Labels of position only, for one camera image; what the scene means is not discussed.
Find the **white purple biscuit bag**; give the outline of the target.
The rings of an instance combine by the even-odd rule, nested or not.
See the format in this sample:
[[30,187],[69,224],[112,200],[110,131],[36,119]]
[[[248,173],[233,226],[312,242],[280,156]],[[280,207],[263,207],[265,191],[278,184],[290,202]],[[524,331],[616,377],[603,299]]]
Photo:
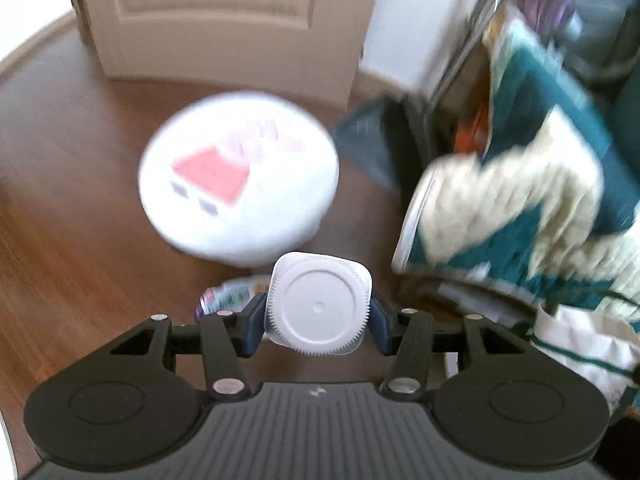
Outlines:
[[241,312],[247,303],[260,292],[266,292],[270,275],[252,275],[234,278],[217,287],[209,287],[202,293],[194,318],[198,321],[205,315],[219,311]]

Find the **yellow white milk bottle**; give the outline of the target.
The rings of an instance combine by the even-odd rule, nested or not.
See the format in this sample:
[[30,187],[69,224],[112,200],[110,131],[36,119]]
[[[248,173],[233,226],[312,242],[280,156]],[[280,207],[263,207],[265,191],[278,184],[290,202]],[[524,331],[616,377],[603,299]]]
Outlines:
[[346,356],[358,349],[370,318],[372,276],[362,264],[288,252],[273,267],[265,332],[307,356]]

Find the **teal cream shaggy rug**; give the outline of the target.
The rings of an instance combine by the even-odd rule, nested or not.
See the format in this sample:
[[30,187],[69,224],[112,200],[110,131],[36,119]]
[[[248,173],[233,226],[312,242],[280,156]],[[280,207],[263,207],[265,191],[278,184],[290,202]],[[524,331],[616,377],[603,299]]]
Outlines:
[[586,309],[639,319],[639,181],[590,97],[514,8],[483,38],[489,139],[425,169],[392,259],[397,274],[478,271],[537,298],[586,288]]

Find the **white canvas bag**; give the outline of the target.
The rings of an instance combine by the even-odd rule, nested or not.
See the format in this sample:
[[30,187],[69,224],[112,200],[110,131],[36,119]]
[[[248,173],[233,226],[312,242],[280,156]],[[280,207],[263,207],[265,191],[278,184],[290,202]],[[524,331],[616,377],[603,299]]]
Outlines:
[[555,314],[458,307],[463,316],[480,315],[507,328],[524,328],[538,350],[588,379],[603,393],[610,412],[639,415],[639,303],[610,299],[589,311],[561,304]]

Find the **beige wooden door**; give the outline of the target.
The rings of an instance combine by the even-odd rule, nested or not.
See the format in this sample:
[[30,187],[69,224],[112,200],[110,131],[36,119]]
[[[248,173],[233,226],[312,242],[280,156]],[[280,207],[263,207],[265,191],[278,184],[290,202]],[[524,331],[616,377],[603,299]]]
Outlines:
[[375,0],[85,0],[113,79],[210,81],[346,106]]

